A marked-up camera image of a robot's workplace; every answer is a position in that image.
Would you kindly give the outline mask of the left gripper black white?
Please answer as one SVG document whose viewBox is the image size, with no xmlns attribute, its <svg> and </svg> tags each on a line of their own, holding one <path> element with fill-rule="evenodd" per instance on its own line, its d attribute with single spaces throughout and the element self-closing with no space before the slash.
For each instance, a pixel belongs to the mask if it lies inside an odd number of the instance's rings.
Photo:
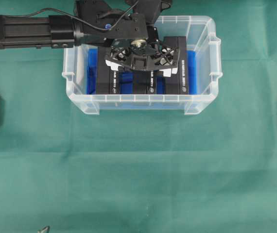
<svg viewBox="0 0 277 233">
<path fill-rule="evenodd" d="M 104 55 L 106 65 L 113 71 L 159 71 L 164 77 L 176 74 L 179 37 L 165 36 L 160 40 L 154 26 L 148 26 L 147 33 L 146 39 L 114 40 Z"/>
</svg>

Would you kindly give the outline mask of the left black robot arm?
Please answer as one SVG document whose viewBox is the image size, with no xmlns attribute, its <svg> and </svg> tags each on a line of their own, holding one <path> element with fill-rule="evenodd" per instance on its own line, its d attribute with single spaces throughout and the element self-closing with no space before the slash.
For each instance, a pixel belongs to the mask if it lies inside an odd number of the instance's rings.
<svg viewBox="0 0 277 233">
<path fill-rule="evenodd" d="M 81 45 L 103 48 L 100 56 L 113 71 L 178 71 L 180 48 L 161 41 L 155 23 L 170 0 L 128 0 L 126 10 L 103 0 L 78 0 L 74 14 L 50 8 L 27 15 L 0 15 L 0 50 L 16 48 L 68 49 Z"/>
</svg>

